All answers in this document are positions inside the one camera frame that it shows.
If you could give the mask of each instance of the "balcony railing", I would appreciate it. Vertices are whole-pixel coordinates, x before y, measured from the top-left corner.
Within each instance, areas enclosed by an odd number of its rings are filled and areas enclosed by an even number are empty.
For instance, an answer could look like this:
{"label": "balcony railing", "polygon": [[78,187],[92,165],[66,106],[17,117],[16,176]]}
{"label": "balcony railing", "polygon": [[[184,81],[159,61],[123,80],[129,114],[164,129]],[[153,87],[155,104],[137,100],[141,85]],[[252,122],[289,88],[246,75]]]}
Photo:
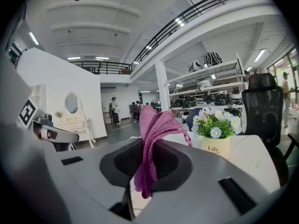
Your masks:
{"label": "balcony railing", "polygon": [[142,62],[157,46],[159,46],[167,37],[171,36],[185,24],[191,22],[196,17],[201,16],[215,8],[223,6],[234,0],[202,0],[183,11],[180,15],[172,19],[165,27],[163,27],[141,50],[135,60],[132,62],[134,69]]}
{"label": "balcony railing", "polygon": [[104,61],[72,61],[72,64],[85,69],[95,75],[99,74],[120,74],[129,75],[132,73],[132,65],[118,62]]}

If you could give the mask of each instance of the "person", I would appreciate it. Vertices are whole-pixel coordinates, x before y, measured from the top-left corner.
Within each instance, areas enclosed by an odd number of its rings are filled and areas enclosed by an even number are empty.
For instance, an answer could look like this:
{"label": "person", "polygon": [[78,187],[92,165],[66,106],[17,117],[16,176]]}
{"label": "person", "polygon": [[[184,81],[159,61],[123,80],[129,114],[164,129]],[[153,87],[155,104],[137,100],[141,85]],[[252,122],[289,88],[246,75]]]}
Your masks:
{"label": "person", "polygon": [[245,89],[246,90],[248,90],[248,86],[249,86],[249,77],[250,77],[249,71],[245,71]]}
{"label": "person", "polygon": [[112,122],[114,125],[119,125],[120,124],[120,121],[118,119],[118,112],[119,112],[119,109],[118,109],[118,104],[116,102],[116,97],[112,97],[111,99],[111,113],[112,113]]}
{"label": "person", "polygon": [[139,106],[140,109],[143,108],[143,104],[140,103],[140,101],[136,101],[137,105]]}
{"label": "person", "polygon": [[132,110],[133,110],[133,117],[134,117],[134,122],[139,121],[139,116],[140,116],[140,107],[135,104],[135,102],[132,102]]}
{"label": "person", "polygon": [[289,89],[289,85],[288,85],[288,75],[289,73],[284,72],[283,73],[283,81],[282,81],[282,89],[284,92],[284,100],[285,100],[285,110],[283,112],[282,118],[284,120],[284,125],[285,128],[288,127],[288,115],[289,115],[289,110],[290,110],[290,104],[291,104],[291,92],[294,91],[293,88]]}

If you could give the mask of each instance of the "man with hat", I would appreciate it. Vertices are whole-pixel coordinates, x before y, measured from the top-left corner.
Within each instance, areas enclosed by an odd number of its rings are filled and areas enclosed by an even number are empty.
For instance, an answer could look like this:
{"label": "man with hat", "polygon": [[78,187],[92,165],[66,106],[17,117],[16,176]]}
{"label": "man with hat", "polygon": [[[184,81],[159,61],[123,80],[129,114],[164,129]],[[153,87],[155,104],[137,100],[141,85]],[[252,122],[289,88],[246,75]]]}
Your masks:
{"label": "man with hat", "polygon": [[289,73],[284,72],[283,73],[284,79],[282,81],[282,89],[284,92],[284,100],[285,100],[285,111],[282,114],[282,118],[284,119],[285,128],[288,127],[288,115],[289,115],[290,104],[291,104],[291,92],[294,92],[293,88],[289,89],[289,85],[287,81],[288,75]]}

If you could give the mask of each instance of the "green leaves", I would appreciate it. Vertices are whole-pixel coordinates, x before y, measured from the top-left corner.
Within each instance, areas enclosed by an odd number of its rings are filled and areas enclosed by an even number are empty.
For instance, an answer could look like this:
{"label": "green leaves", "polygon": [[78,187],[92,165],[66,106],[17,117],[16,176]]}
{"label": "green leaves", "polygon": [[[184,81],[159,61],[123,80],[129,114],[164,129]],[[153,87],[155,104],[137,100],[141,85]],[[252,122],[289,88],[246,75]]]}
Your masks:
{"label": "green leaves", "polygon": [[196,123],[199,125],[198,135],[208,138],[211,138],[210,132],[214,127],[220,128],[220,139],[224,139],[235,134],[230,120],[219,120],[214,115],[208,115],[206,121],[198,120]]}

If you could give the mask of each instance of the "office chair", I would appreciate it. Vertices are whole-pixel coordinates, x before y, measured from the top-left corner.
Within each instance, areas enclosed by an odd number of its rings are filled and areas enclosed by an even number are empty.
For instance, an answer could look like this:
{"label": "office chair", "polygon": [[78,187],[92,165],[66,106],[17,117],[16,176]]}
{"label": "office chair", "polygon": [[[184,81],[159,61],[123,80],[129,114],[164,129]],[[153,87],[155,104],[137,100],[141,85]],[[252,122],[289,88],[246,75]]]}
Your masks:
{"label": "office chair", "polygon": [[286,159],[294,146],[298,146],[298,136],[289,134],[292,144],[283,156],[276,146],[280,143],[283,90],[277,86],[270,73],[253,75],[249,78],[249,88],[242,92],[247,116],[245,135],[257,135],[263,141],[278,173],[280,185],[289,178]]}
{"label": "office chair", "polygon": [[193,118],[195,115],[198,115],[198,113],[202,110],[202,108],[195,108],[192,110],[192,112],[187,116],[186,118],[186,123],[189,127],[189,131],[192,131],[192,126],[193,126]]}

